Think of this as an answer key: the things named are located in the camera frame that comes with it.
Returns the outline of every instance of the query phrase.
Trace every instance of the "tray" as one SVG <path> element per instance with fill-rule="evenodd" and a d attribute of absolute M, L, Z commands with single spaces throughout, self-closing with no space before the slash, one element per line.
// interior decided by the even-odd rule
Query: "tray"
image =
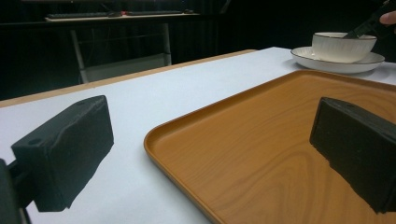
<path fill-rule="evenodd" d="M 301 70 L 154 128 L 145 149 L 214 223 L 396 223 L 310 145 L 322 96 L 396 122 L 396 86 Z"/>

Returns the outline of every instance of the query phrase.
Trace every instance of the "white bowl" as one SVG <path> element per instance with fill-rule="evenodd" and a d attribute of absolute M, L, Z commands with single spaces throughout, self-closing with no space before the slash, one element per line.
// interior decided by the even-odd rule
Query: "white bowl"
<path fill-rule="evenodd" d="M 323 61 L 354 63 L 366 57 L 376 42 L 373 35 L 360 38 L 343 38 L 347 33 L 314 33 L 312 50 Z"/>

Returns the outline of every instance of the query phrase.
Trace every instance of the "white table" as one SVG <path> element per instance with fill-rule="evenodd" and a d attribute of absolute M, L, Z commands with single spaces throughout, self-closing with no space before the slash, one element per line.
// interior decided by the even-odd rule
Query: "white table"
<path fill-rule="evenodd" d="M 12 162 L 10 146 L 17 140 L 74 102 L 103 94 L 113 126 L 113 148 L 70 209 L 38 213 L 31 203 L 32 222 L 208 223 L 150 161 L 144 137 L 170 119 L 299 69 L 304 68 L 291 58 L 289 49 L 269 48 L 97 87 L 85 84 L 78 91 L 60 90 L 50 98 L 5 106 L 0 108 L 0 158 Z M 396 64 L 383 63 L 352 76 L 396 85 Z"/>

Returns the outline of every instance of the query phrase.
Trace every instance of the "white plate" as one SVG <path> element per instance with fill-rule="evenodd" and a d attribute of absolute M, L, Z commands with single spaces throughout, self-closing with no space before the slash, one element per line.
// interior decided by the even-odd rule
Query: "white plate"
<path fill-rule="evenodd" d="M 355 63 L 326 62 L 316 57 L 311 47 L 292 49 L 291 55 L 297 63 L 304 67 L 342 74 L 367 72 L 377 68 L 385 61 L 384 56 L 370 52 L 364 59 Z"/>

